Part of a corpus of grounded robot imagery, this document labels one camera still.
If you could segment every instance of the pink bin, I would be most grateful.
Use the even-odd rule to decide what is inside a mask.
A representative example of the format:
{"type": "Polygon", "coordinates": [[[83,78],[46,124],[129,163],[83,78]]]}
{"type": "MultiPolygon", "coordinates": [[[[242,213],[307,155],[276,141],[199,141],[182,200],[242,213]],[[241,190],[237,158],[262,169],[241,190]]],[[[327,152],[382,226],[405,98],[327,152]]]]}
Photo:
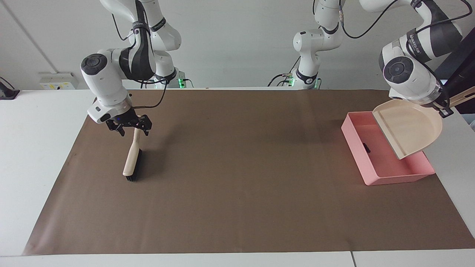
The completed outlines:
{"type": "Polygon", "coordinates": [[[348,113],[342,131],[366,185],[412,182],[435,173],[424,152],[397,159],[371,111],[348,113]]]}

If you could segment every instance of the black round joint cap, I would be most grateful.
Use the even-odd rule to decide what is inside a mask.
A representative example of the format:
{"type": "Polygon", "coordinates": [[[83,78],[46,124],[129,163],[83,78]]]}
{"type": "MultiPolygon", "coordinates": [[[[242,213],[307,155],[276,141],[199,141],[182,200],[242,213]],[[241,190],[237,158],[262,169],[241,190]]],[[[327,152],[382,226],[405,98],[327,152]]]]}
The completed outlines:
{"type": "Polygon", "coordinates": [[[402,84],[409,80],[414,70],[414,63],[408,57],[393,58],[384,67],[384,77],[395,84],[402,84]]]}
{"type": "Polygon", "coordinates": [[[81,69],[87,75],[96,75],[107,65],[107,58],[102,54],[92,54],[87,56],[81,63],[81,69]]]}

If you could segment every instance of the brush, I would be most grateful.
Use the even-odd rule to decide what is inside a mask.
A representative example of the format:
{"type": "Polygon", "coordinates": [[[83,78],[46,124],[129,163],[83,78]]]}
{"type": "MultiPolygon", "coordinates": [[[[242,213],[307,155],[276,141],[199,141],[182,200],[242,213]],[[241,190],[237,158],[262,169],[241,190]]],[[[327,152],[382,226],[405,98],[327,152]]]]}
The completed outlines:
{"type": "Polygon", "coordinates": [[[127,178],[127,181],[136,181],[137,172],[140,163],[140,157],[142,150],[140,149],[140,129],[135,128],[133,131],[133,141],[125,161],[125,167],[123,169],[123,175],[127,178]]]}

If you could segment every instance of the pink box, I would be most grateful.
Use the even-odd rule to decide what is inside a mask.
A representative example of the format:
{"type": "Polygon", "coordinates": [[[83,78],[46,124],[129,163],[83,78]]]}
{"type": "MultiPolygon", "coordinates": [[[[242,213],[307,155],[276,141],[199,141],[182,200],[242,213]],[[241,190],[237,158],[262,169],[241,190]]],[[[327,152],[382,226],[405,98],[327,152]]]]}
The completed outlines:
{"type": "Polygon", "coordinates": [[[371,111],[348,113],[342,131],[366,185],[412,182],[435,173],[424,152],[397,159],[371,111]]]}

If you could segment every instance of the dustpan handle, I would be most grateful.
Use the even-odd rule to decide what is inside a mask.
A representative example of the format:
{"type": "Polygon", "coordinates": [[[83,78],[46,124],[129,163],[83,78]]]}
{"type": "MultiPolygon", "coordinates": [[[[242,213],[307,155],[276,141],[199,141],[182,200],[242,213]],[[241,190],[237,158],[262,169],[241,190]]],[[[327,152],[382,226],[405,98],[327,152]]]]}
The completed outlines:
{"type": "Polygon", "coordinates": [[[450,98],[450,107],[460,105],[475,98],[475,86],[450,98]]]}

